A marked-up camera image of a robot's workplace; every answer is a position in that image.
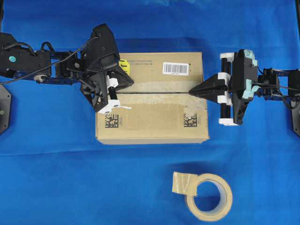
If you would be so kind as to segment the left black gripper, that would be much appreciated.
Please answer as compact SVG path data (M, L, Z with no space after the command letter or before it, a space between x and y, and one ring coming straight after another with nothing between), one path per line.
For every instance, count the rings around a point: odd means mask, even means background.
M134 80L118 66L118 48L107 24L93 29L91 42L84 49L82 58L85 74L80 79L81 93L95 112L111 113L114 107L120 106L116 90L132 86Z

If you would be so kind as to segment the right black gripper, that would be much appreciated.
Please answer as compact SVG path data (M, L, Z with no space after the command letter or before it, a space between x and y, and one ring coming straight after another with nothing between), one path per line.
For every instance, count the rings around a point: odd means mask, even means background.
M258 62L249 49L221 53L220 59L231 66L231 70L222 67L222 72L195 86L189 94L220 104L219 124L239 126L243 124L247 106L258 90L258 86L253 84L258 78Z

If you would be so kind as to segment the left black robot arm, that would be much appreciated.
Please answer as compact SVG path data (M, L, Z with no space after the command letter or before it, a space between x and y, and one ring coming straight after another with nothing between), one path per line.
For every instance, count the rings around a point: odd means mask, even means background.
M72 85L97 113L120 107L116 92L134 84L119 65L120 54L113 32L106 24L95 27L76 51L56 52L50 42L34 51L11 34L0 35L0 75L9 82L31 80L41 84Z

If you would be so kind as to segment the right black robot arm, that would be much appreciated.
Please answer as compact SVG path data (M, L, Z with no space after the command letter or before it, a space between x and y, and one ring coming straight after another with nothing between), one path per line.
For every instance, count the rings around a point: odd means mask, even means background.
M260 70L249 49L220 54L221 71L189 91L191 96L220 105L219 124L240 126L254 97L281 101L294 117L300 110L300 71Z

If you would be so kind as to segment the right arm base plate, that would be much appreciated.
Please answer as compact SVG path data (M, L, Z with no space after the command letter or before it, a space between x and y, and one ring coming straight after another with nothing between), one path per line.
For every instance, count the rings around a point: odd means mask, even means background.
M291 102L293 109L292 114L292 129L297 136L300 136L300 104L296 104L295 101Z

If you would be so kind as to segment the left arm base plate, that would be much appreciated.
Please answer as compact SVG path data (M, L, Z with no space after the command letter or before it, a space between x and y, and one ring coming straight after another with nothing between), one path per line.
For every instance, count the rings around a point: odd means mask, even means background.
M7 89L0 86L0 134L3 134L9 128L11 94Z

